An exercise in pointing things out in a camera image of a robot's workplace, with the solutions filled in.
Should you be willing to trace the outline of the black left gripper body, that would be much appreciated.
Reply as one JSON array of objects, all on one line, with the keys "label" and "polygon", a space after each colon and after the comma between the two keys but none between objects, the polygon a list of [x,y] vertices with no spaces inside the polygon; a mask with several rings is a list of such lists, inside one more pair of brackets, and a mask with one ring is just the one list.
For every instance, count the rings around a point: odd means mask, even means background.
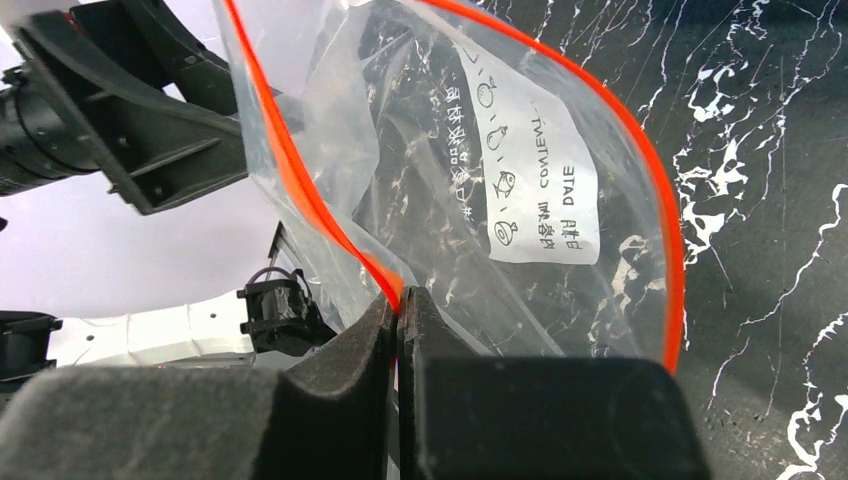
[{"label": "black left gripper body", "polygon": [[103,90],[71,73],[23,62],[3,72],[1,194],[12,196],[104,169],[110,152],[82,117]]}]

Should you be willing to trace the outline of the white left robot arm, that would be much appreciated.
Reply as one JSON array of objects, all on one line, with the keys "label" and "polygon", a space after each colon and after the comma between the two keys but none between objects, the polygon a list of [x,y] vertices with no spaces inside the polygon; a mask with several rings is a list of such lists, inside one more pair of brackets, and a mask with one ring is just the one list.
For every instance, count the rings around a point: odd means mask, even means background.
[{"label": "white left robot arm", "polygon": [[[1,193],[103,174],[142,215],[185,205],[247,175],[229,64],[162,1],[13,6],[22,62],[1,74]],[[43,368],[246,366],[329,342],[299,269],[271,265],[239,290],[111,318],[1,315],[4,378]]]}]

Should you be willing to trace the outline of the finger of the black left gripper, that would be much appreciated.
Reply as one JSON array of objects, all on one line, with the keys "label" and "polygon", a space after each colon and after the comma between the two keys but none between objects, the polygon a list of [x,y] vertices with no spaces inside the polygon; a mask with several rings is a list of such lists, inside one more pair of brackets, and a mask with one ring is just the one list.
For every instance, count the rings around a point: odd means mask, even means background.
[{"label": "finger of the black left gripper", "polygon": [[125,71],[224,116],[237,113],[229,65],[163,1],[98,1],[69,10],[77,29]]},{"label": "finger of the black left gripper", "polygon": [[186,102],[174,85],[156,89],[132,76],[77,29],[69,10],[22,16],[10,35],[21,63],[71,72],[103,90],[82,117],[110,152],[95,173],[109,180],[113,194],[151,215],[246,177],[237,113],[220,115]]}]

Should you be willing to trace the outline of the clear zip bag orange seal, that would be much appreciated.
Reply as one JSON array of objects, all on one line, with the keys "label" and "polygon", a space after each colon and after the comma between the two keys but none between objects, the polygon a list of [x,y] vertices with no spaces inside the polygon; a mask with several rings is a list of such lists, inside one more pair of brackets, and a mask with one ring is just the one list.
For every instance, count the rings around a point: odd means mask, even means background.
[{"label": "clear zip bag orange seal", "polygon": [[675,195],[572,61],[465,1],[218,1],[247,171],[351,325],[425,288],[481,352],[674,371]]}]

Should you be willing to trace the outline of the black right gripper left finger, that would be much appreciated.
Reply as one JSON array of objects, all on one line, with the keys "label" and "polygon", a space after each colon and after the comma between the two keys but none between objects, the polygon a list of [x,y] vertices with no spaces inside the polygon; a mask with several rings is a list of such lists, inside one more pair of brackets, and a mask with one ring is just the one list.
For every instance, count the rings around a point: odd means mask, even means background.
[{"label": "black right gripper left finger", "polygon": [[72,367],[1,418],[5,479],[382,479],[395,316],[375,299],[286,370]]}]

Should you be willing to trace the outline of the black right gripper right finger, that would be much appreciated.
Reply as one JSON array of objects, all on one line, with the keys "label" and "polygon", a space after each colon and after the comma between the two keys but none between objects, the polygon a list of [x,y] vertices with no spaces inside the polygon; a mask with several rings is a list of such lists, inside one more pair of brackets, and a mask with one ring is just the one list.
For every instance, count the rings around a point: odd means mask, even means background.
[{"label": "black right gripper right finger", "polygon": [[397,320],[404,479],[707,479],[681,390],[636,358],[475,353],[429,292]]}]

